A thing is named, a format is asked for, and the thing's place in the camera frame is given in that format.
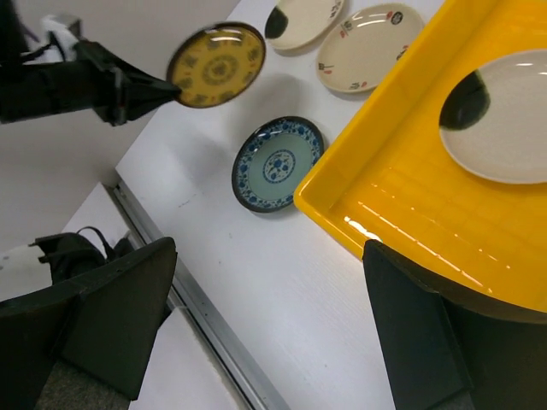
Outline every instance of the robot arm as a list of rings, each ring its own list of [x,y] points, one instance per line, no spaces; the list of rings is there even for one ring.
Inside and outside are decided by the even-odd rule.
[[[28,52],[11,0],[0,0],[0,123],[92,108],[120,126],[181,93],[84,39],[73,16],[47,16],[43,26],[46,42]]]

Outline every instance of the blue floral pattern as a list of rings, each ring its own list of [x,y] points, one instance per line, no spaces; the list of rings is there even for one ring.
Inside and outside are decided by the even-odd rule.
[[[308,143],[312,154],[312,166],[323,154],[321,133],[312,123],[299,117],[284,117],[270,121],[253,133],[239,151],[232,172],[232,186],[239,201],[256,212],[273,212],[293,202],[292,194],[274,200],[260,198],[249,185],[250,163],[255,153],[266,142],[280,133],[298,135]],[[296,161],[297,159],[292,152],[288,149],[280,149],[268,157],[262,170],[262,176],[270,184],[283,182],[291,176]]]

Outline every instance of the blue plate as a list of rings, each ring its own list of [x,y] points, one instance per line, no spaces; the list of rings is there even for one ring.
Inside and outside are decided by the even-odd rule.
[[[324,152],[317,127],[300,117],[281,117],[245,141],[232,170],[232,188],[241,204],[268,213],[292,204],[300,181]]]

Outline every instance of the ceramic dish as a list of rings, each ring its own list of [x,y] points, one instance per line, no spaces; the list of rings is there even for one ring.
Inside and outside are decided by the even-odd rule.
[[[363,9],[328,34],[316,72],[334,91],[374,88],[414,41],[424,24],[412,8],[389,3]]]
[[[276,50],[294,50],[318,38],[338,17],[345,0],[280,0],[264,35]]]
[[[459,165],[507,184],[547,182],[547,50],[499,58],[450,93],[441,139]]]
[[[292,203],[298,184],[323,154],[317,127],[300,117],[281,117],[258,128],[245,141],[232,170],[239,202],[269,213]]]
[[[223,22],[200,30],[179,47],[169,63],[167,80],[182,89],[179,103],[214,107],[245,91],[265,57],[264,39],[254,27]]]

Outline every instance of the yellow tray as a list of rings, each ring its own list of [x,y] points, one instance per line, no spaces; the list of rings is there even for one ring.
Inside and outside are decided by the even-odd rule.
[[[547,48],[547,1],[448,0],[300,184],[298,208],[361,258],[388,246],[488,296],[547,312],[547,184],[466,172],[438,133],[475,68]]]

